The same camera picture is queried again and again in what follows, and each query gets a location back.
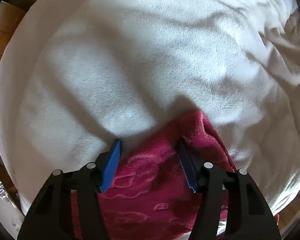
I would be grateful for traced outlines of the magenta fleece pants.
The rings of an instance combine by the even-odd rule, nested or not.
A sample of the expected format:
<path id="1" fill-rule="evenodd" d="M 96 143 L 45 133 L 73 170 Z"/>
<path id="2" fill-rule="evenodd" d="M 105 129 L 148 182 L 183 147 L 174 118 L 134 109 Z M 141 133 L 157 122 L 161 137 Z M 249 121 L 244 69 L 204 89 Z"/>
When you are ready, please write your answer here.
<path id="1" fill-rule="evenodd" d="M 205 160 L 236 170 L 204 113 L 177 117 L 122 161 L 111 187 L 99 195 L 111 239 L 176 239 L 192 229 L 201 197 L 188 187 L 174 151 L 180 138 Z"/>

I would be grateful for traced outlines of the white bed blanket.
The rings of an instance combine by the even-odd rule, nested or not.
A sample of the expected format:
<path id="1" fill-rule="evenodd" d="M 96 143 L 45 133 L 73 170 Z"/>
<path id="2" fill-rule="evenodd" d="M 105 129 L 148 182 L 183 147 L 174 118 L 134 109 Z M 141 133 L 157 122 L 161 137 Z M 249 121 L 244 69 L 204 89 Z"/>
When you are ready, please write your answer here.
<path id="1" fill-rule="evenodd" d="M 49 174 L 123 160 L 200 110 L 273 214 L 300 191 L 296 0 L 37 0 L 0 60 L 0 155 L 27 213 Z"/>

